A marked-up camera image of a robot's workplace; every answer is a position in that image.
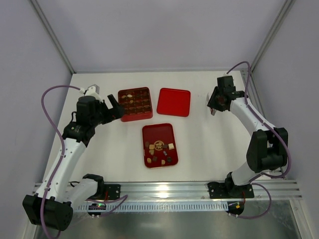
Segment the metal serving tongs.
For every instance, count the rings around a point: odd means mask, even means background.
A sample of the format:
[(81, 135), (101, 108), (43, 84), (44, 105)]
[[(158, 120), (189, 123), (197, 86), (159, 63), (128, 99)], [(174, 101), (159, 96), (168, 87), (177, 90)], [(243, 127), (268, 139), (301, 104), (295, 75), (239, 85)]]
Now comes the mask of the metal serving tongs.
[(212, 98), (212, 93), (208, 93), (207, 96), (206, 96), (206, 106), (209, 108), (210, 110), (210, 114), (212, 116), (214, 116), (216, 114), (216, 109), (214, 109), (212, 106), (211, 106), (211, 98)]

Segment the red compartment chocolate box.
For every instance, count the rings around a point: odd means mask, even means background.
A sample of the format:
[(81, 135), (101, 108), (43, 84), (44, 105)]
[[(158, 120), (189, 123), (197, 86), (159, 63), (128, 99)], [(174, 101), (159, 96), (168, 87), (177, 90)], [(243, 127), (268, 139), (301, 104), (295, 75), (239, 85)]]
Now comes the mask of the red compartment chocolate box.
[[(133, 97), (122, 99), (123, 95), (131, 94)], [(118, 102), (124, 107), (125, 113), (122, 122), (148, 120), (153, 117), (151, 94), (148, 87), (132, 88), (118, 91)]]

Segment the red box lid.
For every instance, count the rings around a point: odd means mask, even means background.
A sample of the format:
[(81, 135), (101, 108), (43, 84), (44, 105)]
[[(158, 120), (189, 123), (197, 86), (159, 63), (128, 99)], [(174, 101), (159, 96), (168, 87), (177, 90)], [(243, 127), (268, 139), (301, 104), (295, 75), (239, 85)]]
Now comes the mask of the red box lid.
[(191, 92), (188, 90), (161, 88), (157, 105), (160, 115), (188, 117)]

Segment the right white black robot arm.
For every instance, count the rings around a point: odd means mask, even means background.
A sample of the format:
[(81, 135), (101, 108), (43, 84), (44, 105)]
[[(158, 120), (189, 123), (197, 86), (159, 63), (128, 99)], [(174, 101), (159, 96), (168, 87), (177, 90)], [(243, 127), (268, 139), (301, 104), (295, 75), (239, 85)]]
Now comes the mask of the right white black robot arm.
[(244, 91), (238, 91), (232, 76), (217, 78), (207, 106), (211, 112), (234, 114), (251, 136), (246, 162), (229, 172), (222, 183), (208, 183), (211, 199), (253, 198), (252, 182), (288, 163), (288, 132), (269, 123), (251, 104)]

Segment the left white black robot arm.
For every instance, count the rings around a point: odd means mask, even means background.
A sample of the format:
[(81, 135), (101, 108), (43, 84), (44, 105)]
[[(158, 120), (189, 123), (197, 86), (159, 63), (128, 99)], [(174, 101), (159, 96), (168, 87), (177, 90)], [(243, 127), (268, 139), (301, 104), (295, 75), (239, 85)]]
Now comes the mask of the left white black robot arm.
[(35, 194), (26, 195), (22, 205), (30, 222), (42, 226), (48, 238), (49, 229), (66, 230), (73, 217), (74, 209), (90, 198), (104, 193), (104, 179), (95, 174), (86, 174), (79, 184), (67, 190), (69, 180), (80, 157), (87, 149), (96, 127), (120, 119), (124, 108), (113, 95), (108, 95), (112, 108), (95, 96), (82, 96), (72, 112), (70, 123), (59, 135), (61, 148), (52, 167)]

